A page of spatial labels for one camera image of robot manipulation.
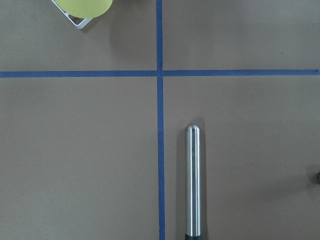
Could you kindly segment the yellow cup on rack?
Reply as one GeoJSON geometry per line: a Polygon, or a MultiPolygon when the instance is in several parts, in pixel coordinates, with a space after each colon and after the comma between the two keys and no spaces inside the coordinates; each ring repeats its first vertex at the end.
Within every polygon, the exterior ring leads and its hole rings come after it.
{"type": "Polygon", "coordinates": [[[77,18],[96,18],[106,13],[113,0],[56,0],[57,5],[77,18]]]}

